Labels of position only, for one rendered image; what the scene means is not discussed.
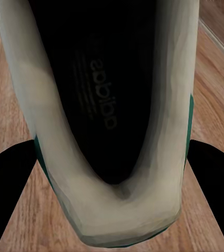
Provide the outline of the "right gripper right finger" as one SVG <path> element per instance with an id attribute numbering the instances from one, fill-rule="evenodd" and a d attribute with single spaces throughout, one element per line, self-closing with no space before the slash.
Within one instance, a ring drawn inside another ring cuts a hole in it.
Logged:
<path id="1" fill-rule="evenodd" d="M 224 152 L 190 140 L 187 159 L 224 236 Z"/>

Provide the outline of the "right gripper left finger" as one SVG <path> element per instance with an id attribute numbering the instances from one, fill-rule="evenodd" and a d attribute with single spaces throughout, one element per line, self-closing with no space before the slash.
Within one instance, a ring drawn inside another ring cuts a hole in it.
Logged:
<path id="1" fill-rule="evenodd" d="M 16 144 L 0 154 L 0 239 L 36 160 L 33 140 Z"/>

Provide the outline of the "gym shoe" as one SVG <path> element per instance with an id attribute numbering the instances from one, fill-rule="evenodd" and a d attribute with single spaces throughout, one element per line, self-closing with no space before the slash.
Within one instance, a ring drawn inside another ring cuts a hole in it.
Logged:
<path id="1" fill-rule="evenodd" d="M 0 0 L 35 155 L 80 240 L 125 248 L 180 216 L 199 0 Z"/>

